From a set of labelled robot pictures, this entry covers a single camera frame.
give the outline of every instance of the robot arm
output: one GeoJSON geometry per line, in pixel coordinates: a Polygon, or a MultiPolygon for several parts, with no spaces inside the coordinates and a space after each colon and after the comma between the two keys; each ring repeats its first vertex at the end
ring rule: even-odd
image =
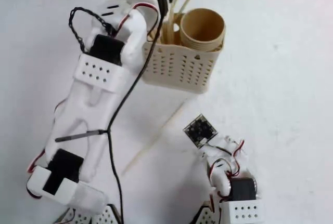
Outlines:
{"type": "Polygon", "coordinates": [[[107,34],[96,19],[84,41],[67,100],[56,112],[45,147],[48,166],[34,167],[27,189],[63,205],[99,214],[107,196],[88,185],[96,174],[107,144],[109,121],[143,66],[142,46],[147,32],[160,20],[157,0],[109,0],[98,9],[113,33],[107,34]],[[81,157],[66,148],[62,137],[86,127],[88,149],[81,157]]]}

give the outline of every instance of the black cable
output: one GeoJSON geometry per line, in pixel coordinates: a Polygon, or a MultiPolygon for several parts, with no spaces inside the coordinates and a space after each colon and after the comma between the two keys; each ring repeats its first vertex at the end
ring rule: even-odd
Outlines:
{"type": "Polygon", "coordinates": [[[155,35],[153,41],[152,41],[152,44],[151,44],[151,47],[150,47],[150,51],[149,51],[149,54],[147,56],[147,59],[146,59],[146,62],[144,64],[144,66],[142,67],[141,71],[139,72],[138,76],[136,77],[135,81],[133,82],[131,88],[128,90],[128,92],[126,93],[126,95],[124,96],[124,98],[122,99],[122,101],[120,102],[119,106],[117,107],[116,111],[114,112],[110,122],[109,122],[109,125],[108,125],[108,128],[107,128],[107,135],[108,135],[108,141],[109,141],[109,152],[110,152],[110,160],[111,160],[111,166],[112,166],[112,171],[113,171],[113,174],[114,174],[114,177],[116,178],[116,181],[117,181],[117,184],[118,184],[118,189],[119,189],[119,195],[120,195],[120,213],[121,213],[121,222],[122,224],[124,224],[124,210],[123,210],[123,197],[122,197],[122,191],[121,191],[121,184],[120,184],[120,180],[119,180],[119,177],[118,177],[118,174],[117,174],[117,171],[116,171],[116,167],[114,165],[114,160],[113,160],[113,153],[112,153],[112,139],[111,139],[111,126],[112,126],[112,123],[114,122],[114,120],[116,119],[120,109],[122,108],[122,106],[125,104],[127,98],[130,96],[130,94],[132,93],[134,87],[136,86],[136,84],[138,83],[138,81],[140,80],[140,78],[142,77],[143,73],[145,72],[147,66],[148,66],[148,63],[149,63],[149,60],[152,56],[152,52],[155,48],[155,45],[156,45],[156,42],[157,42],[157,39],[159,37],[159,32],[162,28],[162,25],[163,25],[163,18],[166,14],[165,12],[165,4],[164,4],[164,0],[159,0],[159,8],[160,8],[160,12],[161,12],[161,18],[160,18],[160,22],[158,24],[158,27],[157,27],[157,34],[155,35]]]}
{"type": "MultiPolygon", "coordinates": [[[[114,114],[113,114],[113,116],[112,116],[112,118],[111,118],[111,120],[109,122],[107,130],[104,130],[104,133],[107,133],[107,135],[108,135],[111,167],[112,167],[112,172],[114,174],[114,177],[116,178],[117,185],[118,185],[118,190],[119,190],[120,213],[121,213],[121,223],[122,224],[124,224],[123,196],[122,196],[122,189],[121,189],[120,179],[119,179],[119,176],[118,176],[118,173],[117,173],[117,170],[116,170],[116,166],[114,165],[113,150],[112,150],[112,138],[111,138],[111,126],[112,126],[112,123],[114,122],[114,120],[116,119],[116,117],[117,117],[120,109],[122,108],[122,106],[126,102],[127,98],[132,93],[134,87],[136,86],[136,84],[138,83],[138,81],[142,77],[143,73],[145,72],[145,70],[146,70],[146,68],[148,66],[149,60],[150,60],[150,58],[152,56],[152,53],[153,53],[153,50],[155,48],[157,39],[159,37],[160,30],[161,30],[162,25],[163,25],[163,18],[165,16],[165,14],[167,13],[165,11],[165,9],[167,7],[165,5],[164,0],[158,0],[158,4],[159,4],[159,8],[160,8],[161,18],[160,18],[160,22],[159,22],[158,27],[157,27],[157,34],[155,35],[155,37],[154,37],[154,39],[152,41],[152,44],[151,44],[150,51],[149,51],[149,54],[147,56],[146,62],[144,64],[144,66],[142,67],[142,69],[140,70],[140,72],[139,72],[138,76],[136,77],[135,81],[133,82],[131,88],[128,90],[128,92],[126,93],[126,95],[124,96],[124,98],[122,99],[122,101],[120,102],[119,106],[117,107],[116,111],[114,112],[114,114]]],[[[74,29],[73,24],[72,24],[72,21],[73,21],[73,18],[74,18],[74,14],[78,10],[84,11],[84,12],[86,12],[86,13],[94,16],[104,26],[104,28],[106,29],[108,35],[112,35],[114,33],[115,29],[111,26],[111,24],[106,23],[99,15],[93,13],[92,11],[90,11],[88,9],[85,9],[85,8],[82,8],[82,7],[76,7],[75,9],[73,9],[71,11],[70,19],[69,19],[69,24],[68,25],[71,28],[71,30],[72,30],[73,34],[75,35],[76,39],[78,40],[82,52],[85,52],[85,47],[84,47],[83,40],[82,40],[82,38],[80,38],[78,36],[78,34],[77,34],[76,30],[74,29]]]]}
{"type": "Polygon", "coordinates": [[[75,13],[77,11],[83,11],[83,12],[86,12],[87,14],[95,17],[100,23],[101,25],[105,28],[105,31],[107,32],[108,35],[112,35],[115,31],[115,29],[113,28],[113,26],[110,24],[110,23],[107,23],[104,19],[101,18],[101,16],[99,16],[98,14],[86,9],[86,8],[83,8],[83,7],[75,7],[71,10],[70,12],[70,15],[69,15],[69,20],[68,20],[68,26],[69,28],[72,30],[76,40],[79,42],[80,44],[80,49],[83,53],[86,53],[86,50],[85,50],[85,46],[84,46],[84,43],[83,43],[83,40],[82,38],[78,35],[77,31],[74,29],[73,27],[73,19],[74,19],[74,16],[75,16],[75,13]]]}
{"type": "Polygon", "coordinates": [[[157,34],[155,35],[155,38],[153,39],[152,41],[152,45],[151,45],[151,48],[150,48],[150,51],[149,51],[149,54],[147,56],[147,59],[146,59],[146,62],[144,64],[144,66],[142,67],[141,71],[139,72],[139,75],[137,76],[137,78],[135,79],[133,85],[131,86],[130,90],[127,92],[127,94],[124,96],[123,100],[120,102],[119,106],[117,107],[116,111],[114,112],[110,122],[109,122],[109,125],[108,125],[108,128],[107,128],[107,131],[111,131],[111,125],[113,124],[114,120],[116,119],[120,109],[122,108],[122,106],[124,105],[124,103],[126,102],[127,98],[129,97],[129,95],[131,94],[131,92],[133,91],[134,87],[136,86],[137,82],[140,80],[140,78],[142,77],[143,73],[145,72],[147,66],[148,66],[148,63],[149,63],[149,60],[150,60],[150,57],[152,55],[152,52],[153,52],[153,49],[155,48],[155,44],[156,44],[156,41],[157,41],[157,38],[159,37],[159,32],[162,28],[162,24],[163,24],[163,18],[165,16],[165,7],[164,5],[161,5],[161,3],[159,2],[159,7],[160,7],[160,10],[161,10],[161,18],[160,18],[160,22],[159,22],[159,25],[157,27],[157,34]]]}
{"type": "Polygon", "coordinates": [[[110,153],[110,160],[111,160],[111,168],[112,168],[113,175],[114,175],[114,177],[117,181],[118,191],[119,191],[121,224],[124,224],[123,193],[122,193],[122,190],[121,190],[120,179],[119,179],[119,176],[118,176],[118,173],[117,173],[117,170],[116,170],[116,166],[114,165],[111,133],[108,131],[107,135],[108,135],[108,141],[109,141],[109,153],[110,153]]]}

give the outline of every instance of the beige cup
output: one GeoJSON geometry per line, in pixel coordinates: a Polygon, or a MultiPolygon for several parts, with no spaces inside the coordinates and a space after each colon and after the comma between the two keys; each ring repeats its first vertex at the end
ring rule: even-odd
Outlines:
{"type": "Polygon", "coordinates": [[[224,20],[213,10],[197,8],[182,17],[180,34],[183,46],[199,51],[212,51],[224,39],[224,20]]]}

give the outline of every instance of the white plastic basket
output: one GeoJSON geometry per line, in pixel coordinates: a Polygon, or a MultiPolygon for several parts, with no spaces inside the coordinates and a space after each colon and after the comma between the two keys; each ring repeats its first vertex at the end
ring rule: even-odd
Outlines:
{"type": "MultiPolygon", "coordinates": [[[[156,44],[148,67],[143,75],[146,83],[194,93],[204,93],[209,87],[209,79],[217,58],[223,49],[201,52],[178,45],[156,44]]],[[[144,57],[147,58],[151,42],[144,44],[144,57]]]]}

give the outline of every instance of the white table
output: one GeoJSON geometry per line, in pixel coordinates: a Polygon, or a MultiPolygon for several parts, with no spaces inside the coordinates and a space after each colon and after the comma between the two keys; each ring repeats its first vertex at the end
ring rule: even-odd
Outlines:
{"type": "MultiPolygon", "coordinates": [[[[65,210],[28,196],[25,169],[78,60],[69,12],[103,1],[0,0],[1,223],[51,223],[65,210]]],[[[208,198],[182,132],[199,113],[220,134],[245,138],[262,175],[266,223],[330,223],[333,0],[192,0],[195,7],[216,10],[227,25],[210,90],[196,96],[141,82],[113,126],[126,223],[187,223],[208,198]]],[[[74,24],[84,35],[90,21],[80,15],[74,24]]],[[[118,205],[107,150],[93,184],[118,205]]]]}

